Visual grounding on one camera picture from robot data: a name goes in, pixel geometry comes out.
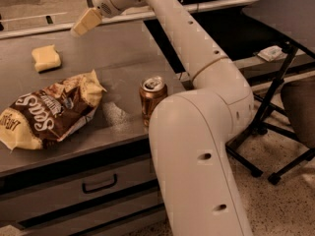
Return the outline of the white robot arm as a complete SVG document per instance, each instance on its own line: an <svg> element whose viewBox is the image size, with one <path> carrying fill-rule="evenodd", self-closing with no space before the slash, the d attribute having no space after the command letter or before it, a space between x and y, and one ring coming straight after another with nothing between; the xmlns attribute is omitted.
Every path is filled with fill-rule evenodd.
<svg viewBox="0 0 315 236"><path fill-rule="evenodd" d="M193 84L165 98L149 125L151 153L173 236L253 236L225 151L253 118L253 92L234 63L178 0L89 0L102 18L149 5Z"/></svg>

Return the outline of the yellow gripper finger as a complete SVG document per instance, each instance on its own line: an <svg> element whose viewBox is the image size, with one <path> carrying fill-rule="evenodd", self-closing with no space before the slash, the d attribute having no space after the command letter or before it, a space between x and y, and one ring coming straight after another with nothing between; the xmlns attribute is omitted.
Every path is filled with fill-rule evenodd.
<svg viewBox="0 0 315 236"><path fill-rule="evenodd" d="M97 8L89 8L74 23L70 33L75 37L79 37L97 27L101 23L101 18L102 15Z"/></svg>

